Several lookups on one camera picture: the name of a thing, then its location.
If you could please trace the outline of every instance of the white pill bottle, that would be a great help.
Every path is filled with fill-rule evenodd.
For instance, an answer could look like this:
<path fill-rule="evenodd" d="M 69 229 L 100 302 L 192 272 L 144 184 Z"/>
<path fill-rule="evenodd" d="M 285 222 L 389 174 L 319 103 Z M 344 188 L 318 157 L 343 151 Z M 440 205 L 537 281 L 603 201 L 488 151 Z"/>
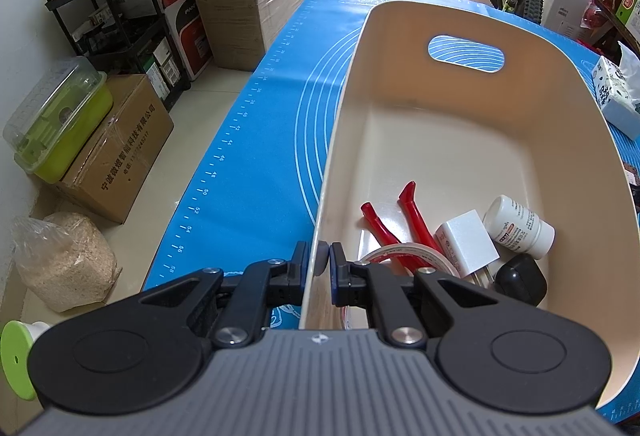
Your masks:
<path fill-rule="evenodd" d="M 482 223 L 495 242 L 534 259 L 546 256 L 556 236 L 554 228 L 535 212 L 504 195 L 494 200 Z"/>

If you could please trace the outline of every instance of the bin handle hole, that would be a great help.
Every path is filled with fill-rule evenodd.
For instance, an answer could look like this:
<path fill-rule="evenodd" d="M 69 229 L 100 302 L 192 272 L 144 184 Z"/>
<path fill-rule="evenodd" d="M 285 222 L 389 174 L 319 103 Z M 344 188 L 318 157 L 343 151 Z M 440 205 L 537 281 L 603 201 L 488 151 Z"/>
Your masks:
<path fill-rule="evenodd" d="M 495 73 L 504 66 L 504 53 L 495 46 L 451 35 L 436 35 L 428 42 L 426 50 L 436 61 L 486 73 Z"/>

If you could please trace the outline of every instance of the green plastic container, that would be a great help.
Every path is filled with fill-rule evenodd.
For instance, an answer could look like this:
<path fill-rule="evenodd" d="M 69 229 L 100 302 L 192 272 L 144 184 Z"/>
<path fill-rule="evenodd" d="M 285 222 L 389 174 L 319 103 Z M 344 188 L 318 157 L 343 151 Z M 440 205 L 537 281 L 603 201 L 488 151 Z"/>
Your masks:
<path fill-rule="evenodd" d="M 27 174 L 47 183 L 62 179 L 113 105 L 106 78 L 86 58 L 76 57 L 40 79 L 2 130 Z"/>

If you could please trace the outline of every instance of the beige plastic bin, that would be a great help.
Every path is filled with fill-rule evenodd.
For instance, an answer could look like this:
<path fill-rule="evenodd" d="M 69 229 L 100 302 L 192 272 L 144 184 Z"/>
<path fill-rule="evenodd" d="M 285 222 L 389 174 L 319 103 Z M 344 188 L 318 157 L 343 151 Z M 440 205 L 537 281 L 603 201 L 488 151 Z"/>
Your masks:
<path fill-rule="evenodd" d="M 439 35 L 499 48 L 495 73 L 434 60 Z M 613 372 L 600 405 L 631 376 L 640 350 L 640 241 L 622 162 L 573 63 L 523 29 L 463 10 L 393 1 L 372 9 L 351 61 L 324 172 L 312 254 L 339 241 L 348 259 L 377 242 L 371 201 L 411 240 L 396 200 L 410 180 L 431 231 L 506 194 L 556 228 L 540 267 L 543 307 L 590 327 Z M 340 328 L 328 269 L 308 271 L 301 328 Z"/>

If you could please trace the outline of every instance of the tiled floor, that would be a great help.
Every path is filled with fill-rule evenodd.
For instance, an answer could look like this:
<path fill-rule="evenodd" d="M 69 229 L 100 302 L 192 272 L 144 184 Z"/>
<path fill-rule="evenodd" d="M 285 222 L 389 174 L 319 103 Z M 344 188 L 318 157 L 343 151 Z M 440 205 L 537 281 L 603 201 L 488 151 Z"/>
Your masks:
<path fill-rule="evenodd" d="M 249 76 L 247 72 L 209 67 L 172 109 L 174 131 L 146 178 L 127 221 L 123 225 L 115 225 L 92 216 L 123 269 L 107 302 L 114 302 L 140 290 L 164 230 L 191 175 Z M 74 209 L 74 206 L 63 204 L 63 209 Z M 99 305 L 57 314 L 28 291 L 22 320 L 57 323 L 96 306 Z M 18 424 L 31 419 L 37 410 L 36 403 L 18 402 Z"/>

